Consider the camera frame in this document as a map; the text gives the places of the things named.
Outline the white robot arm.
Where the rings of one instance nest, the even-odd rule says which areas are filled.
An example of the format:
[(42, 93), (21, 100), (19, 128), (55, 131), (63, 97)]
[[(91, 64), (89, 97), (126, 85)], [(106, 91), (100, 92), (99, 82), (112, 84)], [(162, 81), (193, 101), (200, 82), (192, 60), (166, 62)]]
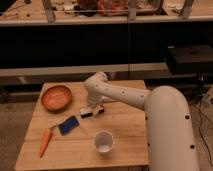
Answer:
[(179, 90), (117, 86), (104, 72), (89, 77), (84, 87), (92, 107), (106, 96), (145, 112), (150, 171), (200, 171), (189, 106)]

